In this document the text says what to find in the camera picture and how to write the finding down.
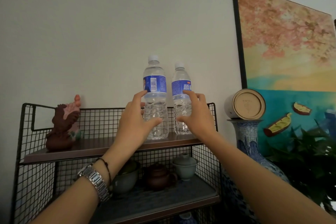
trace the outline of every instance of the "left hand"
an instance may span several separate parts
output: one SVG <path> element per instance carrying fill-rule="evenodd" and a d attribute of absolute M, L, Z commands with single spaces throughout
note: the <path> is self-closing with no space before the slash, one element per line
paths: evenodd
<path fill-rule="evenodd" d="M 119 121 L 119 127 L 114 144 L 124 144 L 128 147 L 135 147 L 136 151 L 147 139 L 149 132 L 162 122 L 162 118 L 152 118 L 148 121 L 144 121 L 141 107 L 145 106 L 144 102 L 141 102 L 141 97 L 147 93 L 146 90 L 140 91 L 135 94 L 132 102 L 126 105 L 126 108 L 121 115 Z"/>

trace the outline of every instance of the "blue bottle label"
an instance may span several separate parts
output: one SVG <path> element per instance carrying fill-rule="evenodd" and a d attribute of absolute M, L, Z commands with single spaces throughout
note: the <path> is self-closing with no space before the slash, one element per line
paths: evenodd
<path fill-rule="evenodd" d="M 149 75 L 143 78 L 143 89 L 147 92 L 167 93 L 166 77 L 163 75 Z"/>
<path fill-rule="evenodd" d="M 191 90 L 191 81 L 179 80 L 171 83 L 171 91 L 173 96 L 183 94 L 183 90 Z"/>

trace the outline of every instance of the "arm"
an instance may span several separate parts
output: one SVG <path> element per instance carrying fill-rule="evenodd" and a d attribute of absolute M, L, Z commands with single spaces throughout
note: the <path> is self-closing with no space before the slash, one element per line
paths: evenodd
<path fill-rule="evenodd" d="M 144 90 L 135 94 L 133 101 L 127 104 L 119 122 L 115 141 L 102 157 L 108 163 L 111 179 L 144 143 L 152 128 L 162 122 L 161 118 L 153 118 L 146 122 L 142 119 L 143 111 L 140 107 L 145 103 L 141 102 L 141 97 L 146 93 L 147 91 Z M 97 161 L 93 168 L 107 184 L 110 178 L 104 163 Z M 92 183 L 85 177 L 81 177 L 31 223 L 88 223 L 98 202 L 98 194 Z"/>
<path fill-rule="evenodd" d="M 215 129 L 203 94 L 190 96 L 192 113 L 180 116 L 218 158 L 262 223 L 336 223 L 336 220 L 291 185 L 226 141 Z"/>

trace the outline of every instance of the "barcode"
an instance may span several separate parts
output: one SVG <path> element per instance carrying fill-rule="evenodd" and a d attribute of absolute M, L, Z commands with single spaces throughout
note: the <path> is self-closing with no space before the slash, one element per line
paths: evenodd
<path fill-rule="evenodd" d="M 157 87 L 156 87 L 156 78 L 151 78 L 150 79 L 150 91 L 154 92 L 157 91 Z"/>

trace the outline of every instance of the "silver watch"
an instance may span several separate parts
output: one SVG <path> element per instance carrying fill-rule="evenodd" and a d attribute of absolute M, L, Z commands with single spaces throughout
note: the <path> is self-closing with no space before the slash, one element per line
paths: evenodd
<path fill-rule="evenodd" d="M 107 188 L 107 185 L 105 184 L 102 176 L 92 168 L 92 164 L 83 167 L 81 171 L 78 172 L 77 179 L 79 179 L 81 176 L 89 179 L 89 181 L 95 187 L 99 197 L 99 205 L 111 197 L 109 189 Z"/>

